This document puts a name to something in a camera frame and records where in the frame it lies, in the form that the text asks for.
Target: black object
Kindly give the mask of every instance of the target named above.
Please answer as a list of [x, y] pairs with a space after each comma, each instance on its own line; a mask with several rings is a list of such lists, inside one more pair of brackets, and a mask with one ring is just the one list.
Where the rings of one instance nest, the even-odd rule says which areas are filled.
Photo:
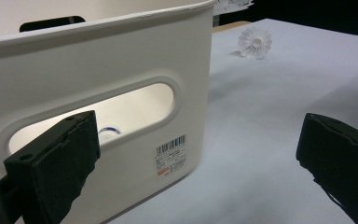
[[85, 20], [79, 16], [62, 17], [57, 19], [45, 20], [45, 21], [31, 21], [31, 22], [26, 22], [22, 26], [20, 26], [20, 32], [42, 30], [51, 27], [80, 23], [84, 21]]
[[296, 158], [358, 224], [358, 130], [336, 119], [307, 114]]
[[99, 158], [94, 111], [63, 119], [4, 161], [0, 223], [60, 223]]

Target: barcode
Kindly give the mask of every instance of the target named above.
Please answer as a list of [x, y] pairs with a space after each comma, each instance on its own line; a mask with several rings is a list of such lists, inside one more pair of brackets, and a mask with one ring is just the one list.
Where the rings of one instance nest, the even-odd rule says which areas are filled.
[[186, 143], [186, 135], [182, 135], [176, 139], [173, 139], [172, 141], [165, 143], [159, 147], [156, 148], [157, 150], [157, 156], [164, 154], [165, 152], [169, 151], [170, 149], [174, 147], [180, 147]]

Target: plastic storage basket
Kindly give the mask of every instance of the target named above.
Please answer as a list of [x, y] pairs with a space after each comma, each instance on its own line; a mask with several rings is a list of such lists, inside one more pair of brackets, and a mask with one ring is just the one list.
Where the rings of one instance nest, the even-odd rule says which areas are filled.
[[[202, 148], [212, 17], [213, 1], [200, 0], [0, 1], [0, 177], [10, 153], [89, 109], [102, 156], [63, 222], [102, 222], [188, 174]], [[57, 18], [85, 22], [19, 32]]]

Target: dark background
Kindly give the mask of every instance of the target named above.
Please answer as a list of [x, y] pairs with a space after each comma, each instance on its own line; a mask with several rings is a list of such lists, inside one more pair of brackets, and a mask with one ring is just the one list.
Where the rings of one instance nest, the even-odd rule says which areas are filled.
[[265, 18], [358, 35], [358, 1], [254, 0], [246, 10], [220, 16], [219, 25]]

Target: sticker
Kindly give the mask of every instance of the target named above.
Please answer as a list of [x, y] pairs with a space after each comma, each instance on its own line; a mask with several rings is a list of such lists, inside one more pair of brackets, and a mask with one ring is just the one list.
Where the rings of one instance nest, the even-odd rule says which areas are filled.
[[156, 147], [156, 168], [158, 176], [171, 175], [186, 164], [186, 135], [182, 135]]

